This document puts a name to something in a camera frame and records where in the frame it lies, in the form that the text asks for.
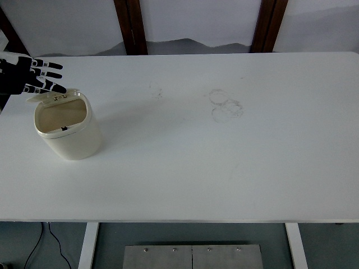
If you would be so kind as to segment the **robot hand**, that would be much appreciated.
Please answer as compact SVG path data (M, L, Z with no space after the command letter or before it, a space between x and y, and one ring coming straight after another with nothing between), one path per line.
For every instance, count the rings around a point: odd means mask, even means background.
M20 95L23 92L65 94L67 89L51 80L62 78L57 72L62 68L60 64L32 58L26 54L2 51L1 94Z

